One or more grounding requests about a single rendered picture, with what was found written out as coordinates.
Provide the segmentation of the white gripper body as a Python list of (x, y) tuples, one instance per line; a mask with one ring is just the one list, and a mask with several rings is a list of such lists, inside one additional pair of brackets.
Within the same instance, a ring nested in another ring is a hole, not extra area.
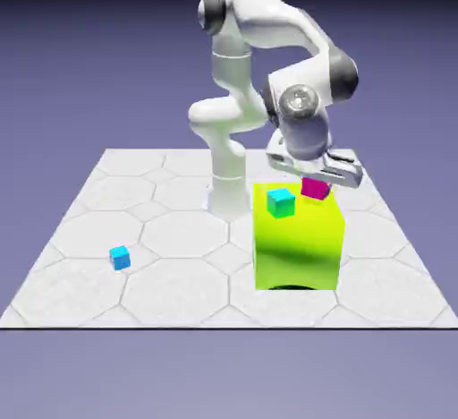
[(358, 188), (363, 177), (362, 164), (353, 150), (328, 150), (322, 157), (311, 161), (268, 153), (267, 161), (273, 169), (281, 172), (349, 188)]

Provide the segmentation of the small magenta cube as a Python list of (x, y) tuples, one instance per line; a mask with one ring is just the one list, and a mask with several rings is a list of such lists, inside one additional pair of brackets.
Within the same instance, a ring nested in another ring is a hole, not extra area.
[(323, 201), (330, 193), (332, 185), (320, 180), (303, 177), (301, 179), (301, 195)]

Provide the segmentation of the small blue cube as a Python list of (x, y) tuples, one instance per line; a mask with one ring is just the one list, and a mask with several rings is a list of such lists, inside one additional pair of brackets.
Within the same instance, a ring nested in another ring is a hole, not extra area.
[(114, 270), (122, 270), (131, 266), (131, 256), (125, 245), (110, 249), (109, 259)]

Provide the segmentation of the large lime green box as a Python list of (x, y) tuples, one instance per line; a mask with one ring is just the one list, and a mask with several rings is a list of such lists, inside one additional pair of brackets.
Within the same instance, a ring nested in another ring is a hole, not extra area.
[[(274, 218), (267, 192), (287, 188), (295, 195), (295, 214)], [(329, 193), (323, 200), (301, 195), (299, 183), (253, 185), (253, 266), (255, 287), (335, 290), (344, 243), (344, 216)]]

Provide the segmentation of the small teal cube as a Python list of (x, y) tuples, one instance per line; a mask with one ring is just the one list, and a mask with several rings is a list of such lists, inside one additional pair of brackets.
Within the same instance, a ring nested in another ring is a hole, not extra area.
[(267, 192), (267, 211), (274, 218), (286, 218), (295, 214), (295, 195), (287, 188)]

